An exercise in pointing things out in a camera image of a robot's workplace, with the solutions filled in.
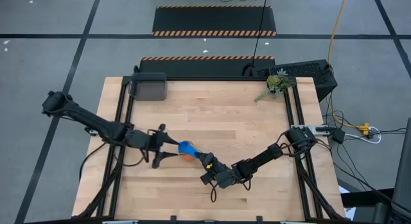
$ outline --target orange and black striped edge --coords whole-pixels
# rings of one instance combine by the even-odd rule
[[[143,57],[141,61],[148,60],[252,60],[253,56],[163,56]],[[273,60],[273,56],[256,56],[256,60]]]
[[[159,8],[262,8],[264,6],[250,5],[190,5],[190,6],[158,6]],[[155,37],[273,37],[276,31],[271,30],[216,30],[216,31],[153,31]]]
[[[273,37],[277,35],[276,31],[153,31],[155,37]]]
[[[158,6],[158,8],[262,8],[264,6],[249,6],[249,5],[189,5],[189,6]]]

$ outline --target hazard stripe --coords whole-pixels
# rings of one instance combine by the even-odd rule
[[[143,57],[141,61],[149,60],[251,60],[253,56],[158,56]],[[273,56],[256,56],[259,60],[274,60]]]
[[[258,36],[258,33],[261,37],[268,37],[268,36],[275,36],[277,32],[275,31],[240,31],[240,30],[231,30],[231,31],[153,31],[153,36],[161,36],[161,37],[174,37],[174,36],[203,36],[203,37],[210,37],[210,36],[251,36],[255,37]]]
[[[186,5],[186,6],[158,6],[157,8],[241,8],[241,7],[255,7],[262,8],[264,6],[244,6],[244,5]]]

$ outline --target potted plant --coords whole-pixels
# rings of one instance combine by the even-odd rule
[[[267,89],[254,99],[254,102],[263,99],[269,92],[273,93],[274,99],[276,99],[280,92],[284,92],[287,88],[292,86],[292,82],[287,76],[288,74],[283,71],[283,69],[278,71],[276,75],[269,76],[267,78]]]

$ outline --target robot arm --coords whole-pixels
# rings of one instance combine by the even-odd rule
[[[162,159],[177,156],[176,153],[160,151],[164,143],[179,144],[168,136],[164,124],[160,125],[157,130],[151,130],[153,133],[149,135],[140,130],[133,130],[133,124],[112,122],[101,118],[80,107],[70,95],[63,92],[50,91],[48,96],[42,104],[44,114],[55,117],[66,116],[78,121],[86,127],[96,130],[103,141],[109,144],[140,149],[146,162],[148,162],[148,152],[152,151],[155,153],[153,168],[158,168]]]

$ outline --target floor tile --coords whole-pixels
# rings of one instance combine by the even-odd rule
[[[93,2],[0,0],[0,33],[81,34]]]
[[[274,55],[277,64],[326,59],[328,54],[328,40],[261,41],[258,55]],[[393,41],[335,40],[332,50],[331,63],[338,83],[333,92],[334,109],[342,110],[344,117],[353,124],[367,122],[380,130],[404,128],[411,116],[408,109],[411,107],[408,93],[411,79]],[[320,105],[322,113],[326,114],[326,102]],[[360,135],[352,128],[344,130]],[[358,140],[344,143],[358,170],[371,185],[380,189],[394,186],[403,143],[402,135],[384,135],[382,138],[381,144]],[[336,144],[331,143],[334,162],[347,170],[337,155]],[[350,164],[342,146],[338,149]],[[356,180],[338,169],[336,172],[339,179],[361,188]]]
[[[381,0],[398,35],[411,35],[411,0]]]
[[[61,90],[79,40],[1,39],[0,217],[13,223],[51,119],[41,114],[49,90]]]
[[[139,65],[144,56],[252,55],[254,44],[255,40],[249,39],[91,39],[86,42],[70,94],[81,107],[96,112],[105,77],[131,75],[134,65]],[[59,122],[26,221],[70,217],[78,189],[78,170],[90,139],[83,128],[71,121]]]
[[[342,0],[271,0],[278,34],[331,34]],[[337,34],[389,34],[374,0],[347,0]]]
[[[151,34],[156,6],[263,5],[264,0],[101,0],[90,33]]]
[[[408,55],[408,59],[411,61],[411,40],[400,40],[405,53]]]

